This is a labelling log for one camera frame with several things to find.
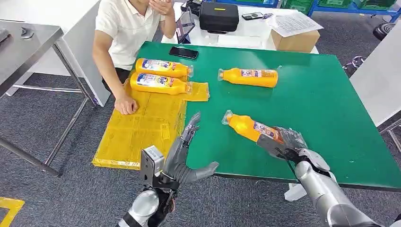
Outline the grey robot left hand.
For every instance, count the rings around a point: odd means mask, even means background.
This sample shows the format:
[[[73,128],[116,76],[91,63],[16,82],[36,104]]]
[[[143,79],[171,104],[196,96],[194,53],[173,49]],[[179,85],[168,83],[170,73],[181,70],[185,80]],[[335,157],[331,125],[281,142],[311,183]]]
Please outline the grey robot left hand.
[[[189,145],[199,129],[201,113],[197,112],[189,120],[181,135],[173,142],[163,167],[163,174],[174,179],[179,184],[192,183],[214,175],[219,163],[211,162],[208,166],[192,169],[186,164]]]

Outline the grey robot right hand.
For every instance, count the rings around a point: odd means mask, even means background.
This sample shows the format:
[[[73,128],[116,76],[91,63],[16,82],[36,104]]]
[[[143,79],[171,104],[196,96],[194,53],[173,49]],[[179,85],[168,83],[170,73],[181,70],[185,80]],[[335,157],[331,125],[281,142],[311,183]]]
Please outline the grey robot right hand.
[[[298,164],[301,161],[308,161],[317,172],[325,174],[330,171],[329,165],[318,153],[310,150],[301,133],[293,129],[285,129],[274,126],[277,131],[278,139],[261,134],[256,144],[263,148],[267,153],[275,158],[292,161]]]

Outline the person's left hand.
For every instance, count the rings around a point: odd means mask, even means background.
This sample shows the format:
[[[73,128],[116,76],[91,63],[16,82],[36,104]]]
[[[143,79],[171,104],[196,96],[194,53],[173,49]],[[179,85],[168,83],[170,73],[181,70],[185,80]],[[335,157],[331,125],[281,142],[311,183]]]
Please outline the person's left hand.
[[[171,16],[174,14],[173,2],[171,0],[150,0],[149,5],[152,9],[163,16]]]

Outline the person's right hand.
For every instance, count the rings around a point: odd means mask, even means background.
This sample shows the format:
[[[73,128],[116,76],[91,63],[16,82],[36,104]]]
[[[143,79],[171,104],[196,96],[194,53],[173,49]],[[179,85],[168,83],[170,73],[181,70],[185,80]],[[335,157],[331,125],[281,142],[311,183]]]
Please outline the person's right hand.
[[[114,107],[123,115],[134,114],[138,110],[137,102],[127,94],[116,96]]]

